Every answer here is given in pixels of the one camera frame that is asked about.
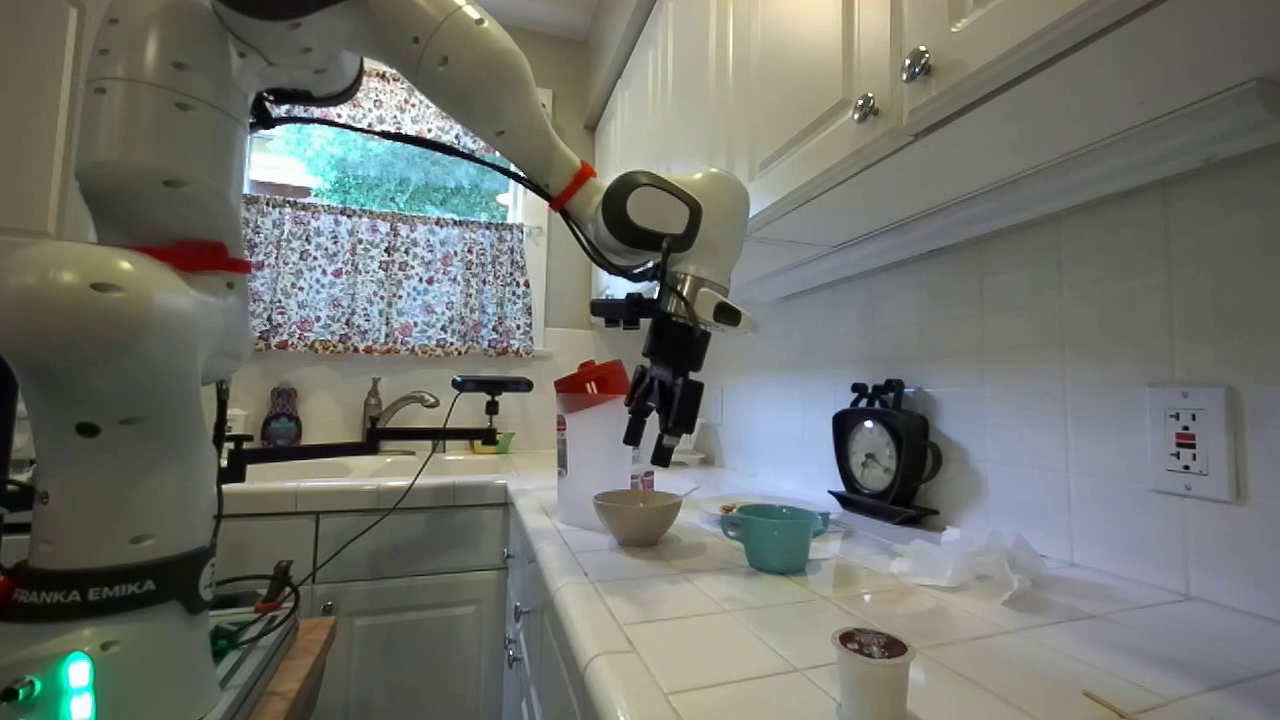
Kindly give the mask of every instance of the blue bowl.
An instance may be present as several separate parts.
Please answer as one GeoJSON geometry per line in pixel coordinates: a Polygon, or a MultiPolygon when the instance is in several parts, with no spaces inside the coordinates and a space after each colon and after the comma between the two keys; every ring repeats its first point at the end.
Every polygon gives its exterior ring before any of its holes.
{"type": "Polygon", "coordinates": [[[810,541],[827,534],[827,512],[738,504],[723,507],[720,534],[743,545],[755,573],[800,577],[810,569],[810,541]]]}

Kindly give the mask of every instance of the wall outlet cover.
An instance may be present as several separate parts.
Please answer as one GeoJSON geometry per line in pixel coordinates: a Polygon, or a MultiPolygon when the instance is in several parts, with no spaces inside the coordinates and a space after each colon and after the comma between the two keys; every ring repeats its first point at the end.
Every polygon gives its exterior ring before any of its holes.
{"type": "Polygon", "coordinates": [[[1219,386],[1153,386],[1155,494],[1236,502],[1231,414],[1219,386]]]}

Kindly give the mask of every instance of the cabinet handle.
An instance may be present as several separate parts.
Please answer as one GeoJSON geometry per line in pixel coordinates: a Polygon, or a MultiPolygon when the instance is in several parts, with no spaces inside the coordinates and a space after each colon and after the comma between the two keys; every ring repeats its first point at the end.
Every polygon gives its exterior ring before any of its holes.
{"type": "Polygon", "coordinates": [[[932,76],[930,47],[915,45],[915,47],[903,56],[903,83],[915,83],[915,82],[930,82],[930,76],[932,76]]]}
{"type": "Polygon", "coordinates": [[[871,98],[871,91],[860,91],[860,98],[851,101],[851,122],[858,122],[858,123],[869,123],[869,122],[876,122],[876,117],[882,117],[876,98],[871,98]]]}
{"type": "Polygon", "coordinates": [[[525,658],[521,658],[521,641],[518,641],[518,635],[510,635],[510,668],[518,668],[518,664],[525,664],[525,658]]]}

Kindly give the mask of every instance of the curtain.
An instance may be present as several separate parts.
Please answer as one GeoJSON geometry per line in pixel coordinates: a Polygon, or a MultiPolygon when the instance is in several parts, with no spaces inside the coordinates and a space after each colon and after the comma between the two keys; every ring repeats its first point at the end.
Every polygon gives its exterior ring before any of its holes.
{"type": "Polygon", "coordinates": [[[534,355],[525,227],[245,196],[269,351],[534,355]]]}

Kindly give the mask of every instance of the bowl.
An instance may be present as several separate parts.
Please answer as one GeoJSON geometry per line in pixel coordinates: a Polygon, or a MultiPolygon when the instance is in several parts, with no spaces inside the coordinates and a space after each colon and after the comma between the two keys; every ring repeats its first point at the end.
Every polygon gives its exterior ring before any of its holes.
{"type": "Polygon", "coordinates": [[[667,537],[667,527],[679,517],[679,498],[678,494],[597,494],[597,517],[614,534],[615,545],[624,550],[652,550],[667,537]]]}
{"type": "Polygon", "coordinates": [[[800,577],[810,569],[810,541],[827,534],[827,512],[731,504],[720,517],[720,534],[743,545],[755,573],[800,577]]]}

